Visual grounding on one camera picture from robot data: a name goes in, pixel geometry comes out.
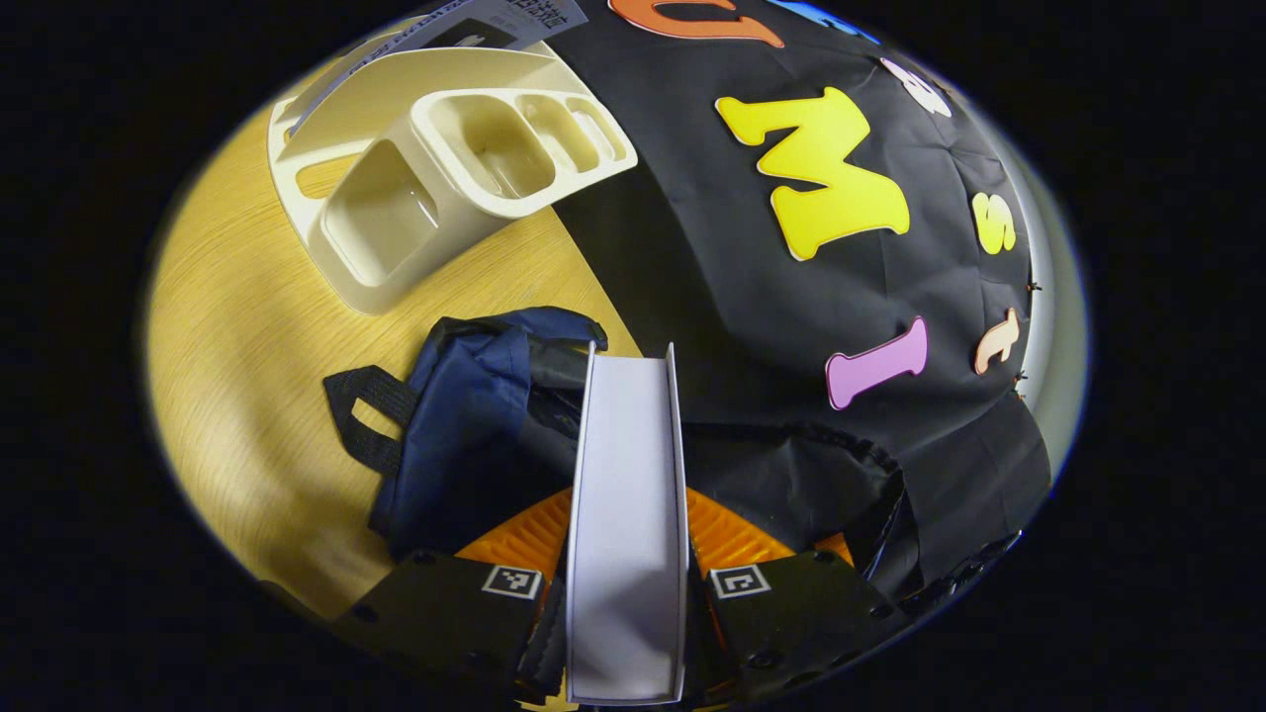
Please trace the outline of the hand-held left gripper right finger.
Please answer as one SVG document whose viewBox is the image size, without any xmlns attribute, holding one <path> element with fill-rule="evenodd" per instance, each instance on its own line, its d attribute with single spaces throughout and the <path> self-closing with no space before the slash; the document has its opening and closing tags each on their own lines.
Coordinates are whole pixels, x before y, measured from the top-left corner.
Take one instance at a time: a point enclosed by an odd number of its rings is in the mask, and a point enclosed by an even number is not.
<svg viewBox="0 0 1266 712">
<path fill-rule="evenodd" d="M 687 693 L 790 692 L 905 631 L 843 532 L 795 550 L 713 497 L 689 489 L 686 500 Z"/>
</svg>

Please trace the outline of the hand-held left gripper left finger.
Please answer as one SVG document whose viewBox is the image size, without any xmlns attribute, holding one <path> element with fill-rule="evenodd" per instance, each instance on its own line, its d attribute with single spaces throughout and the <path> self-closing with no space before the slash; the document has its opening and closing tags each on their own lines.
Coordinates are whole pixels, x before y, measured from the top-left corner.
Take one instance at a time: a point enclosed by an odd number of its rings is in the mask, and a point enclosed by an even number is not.
<svg viewBox="0 0 1266 712">
<path fill-rule="evenodd" d="M 538 500 L 454 555 L 408 554 L 335 618 L 335 635 L 460 692 L 556 697 L 571 495 Z"/>
</svg>

